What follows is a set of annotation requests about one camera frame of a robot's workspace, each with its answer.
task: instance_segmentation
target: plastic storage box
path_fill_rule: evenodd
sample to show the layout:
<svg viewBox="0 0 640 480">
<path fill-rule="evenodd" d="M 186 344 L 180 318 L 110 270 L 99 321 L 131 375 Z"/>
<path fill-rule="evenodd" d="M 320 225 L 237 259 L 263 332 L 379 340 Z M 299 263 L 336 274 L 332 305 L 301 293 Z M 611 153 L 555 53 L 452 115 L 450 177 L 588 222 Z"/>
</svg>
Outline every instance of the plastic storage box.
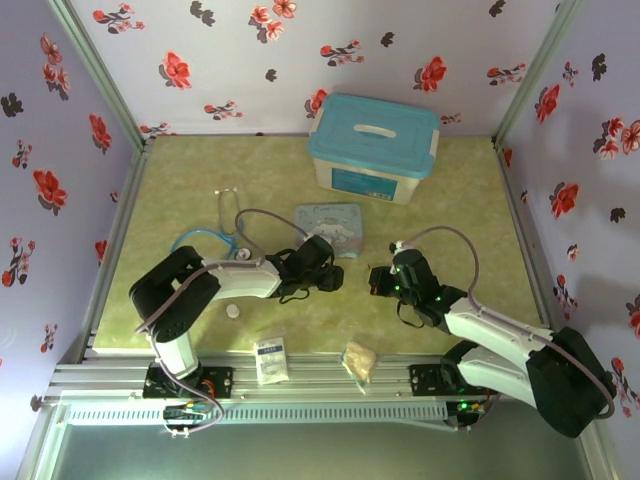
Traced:
<svg viewBox="0 0 640 480">
<path fill-rule="evenodd" d="M 318 184 L 405 204 L 433 168 L 440 120 L 418 107 L 331 94 L 309 135 Z"/>
</svg>

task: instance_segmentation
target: box handle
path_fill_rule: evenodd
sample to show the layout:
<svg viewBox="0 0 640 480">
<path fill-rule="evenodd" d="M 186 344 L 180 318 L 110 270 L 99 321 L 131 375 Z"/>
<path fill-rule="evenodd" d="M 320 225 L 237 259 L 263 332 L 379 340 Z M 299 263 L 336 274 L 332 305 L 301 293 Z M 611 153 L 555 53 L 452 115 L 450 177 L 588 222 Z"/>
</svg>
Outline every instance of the box handle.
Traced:
<svg viewBox="0 0 640 480">
<path fill-rule="evenodd" d="M 374 127 L 373 125 L 357 124 L 353 126 L 353 129 L 356 132 L 374 133 L 376 135 L 382 135 L 383 137 L 396 138 L 396 132 L 394 132 L 393 130 L 389 130 L 388 128 Z"/>
</svg>

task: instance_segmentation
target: floral wallpaper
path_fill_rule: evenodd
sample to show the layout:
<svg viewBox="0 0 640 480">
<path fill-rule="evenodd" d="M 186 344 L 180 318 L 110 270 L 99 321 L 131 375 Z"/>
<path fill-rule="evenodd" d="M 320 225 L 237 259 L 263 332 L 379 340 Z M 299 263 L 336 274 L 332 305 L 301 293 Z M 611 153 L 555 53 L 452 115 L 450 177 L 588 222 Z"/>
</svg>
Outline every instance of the floral wallpaper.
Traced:
<svg viewBox="0 0 640 480">
<path fill-rule="evenodd" d="M 493 135 L 558 2 L 70 0 L 144 136 L 306 133 L 331 92 Z"/>
<path fill-rule="evenodd" d="M 589 2 L 504 145 L 558 324 L 585 335 L 617 387 L 605 427 L 621 478 L 640 476 L 639 15 L 634 0 Z"/>
<path fill-rule="evenodd" d="M 134 149 L 46 2 L 5 5 L 0 32 L 10 65 L 0 86 L 5 479 L 15 478 L 53 368 L 83 323 Z"/>
</svg>

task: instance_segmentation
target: box label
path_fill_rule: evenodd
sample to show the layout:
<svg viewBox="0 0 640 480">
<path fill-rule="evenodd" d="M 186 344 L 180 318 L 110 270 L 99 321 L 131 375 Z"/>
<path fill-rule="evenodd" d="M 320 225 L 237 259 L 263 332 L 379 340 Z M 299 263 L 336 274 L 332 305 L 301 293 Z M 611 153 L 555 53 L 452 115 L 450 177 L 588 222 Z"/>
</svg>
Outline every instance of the box label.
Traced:
<svg viewBox="0 0 640 480">
<path fill-rule="evenodd" d="M 340 168 L 331 169 L 331 188 L 367 197 L 393 201 L 398 182 Z"/>
</svg>

